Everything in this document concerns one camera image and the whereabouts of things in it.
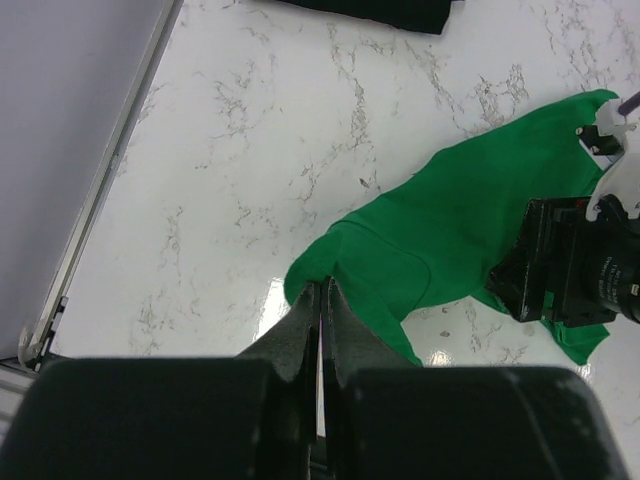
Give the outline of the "green t shirt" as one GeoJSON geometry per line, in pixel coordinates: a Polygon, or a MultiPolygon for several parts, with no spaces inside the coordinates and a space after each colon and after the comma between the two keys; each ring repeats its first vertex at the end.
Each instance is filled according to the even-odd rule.
{"type": "Polygon", "coordinates": [[[310,282],[333,278],[352,311],[409,361],[403,328],[413,311],[473,297],[504,306],[485,284],[514,246],[529,201],[586,197],[601,169],[581,147],[614,93],[579,93],[437,152],[404,184],[333,223],[289,267],[294,303],[310,282]]]}

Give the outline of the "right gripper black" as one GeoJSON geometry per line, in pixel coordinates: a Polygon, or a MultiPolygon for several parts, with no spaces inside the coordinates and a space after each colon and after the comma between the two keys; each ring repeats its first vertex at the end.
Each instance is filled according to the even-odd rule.
{"type": "Polygon", "coordinates": [[[521,323],[639,320],[639,223],[612,194],[586,218],[585,197],[532,199],[487,289],[521,323]]]}

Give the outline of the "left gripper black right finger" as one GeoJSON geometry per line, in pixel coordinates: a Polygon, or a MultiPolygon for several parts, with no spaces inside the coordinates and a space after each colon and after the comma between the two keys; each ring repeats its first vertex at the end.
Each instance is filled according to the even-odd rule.
{"type": "Polygon", "coordinates": [[[625,479],[597,398],[550,366],[418,367],[322,287],[328,467],[337,479],[625,479]]]}

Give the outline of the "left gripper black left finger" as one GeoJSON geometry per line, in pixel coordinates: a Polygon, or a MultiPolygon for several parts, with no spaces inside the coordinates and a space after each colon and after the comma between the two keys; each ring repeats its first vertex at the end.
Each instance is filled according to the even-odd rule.
{"type": "Polygon", "coordinates": [[[5,479],[307,479],[320,288],[235,357],[58,360],[1,446],[5,479]]]}

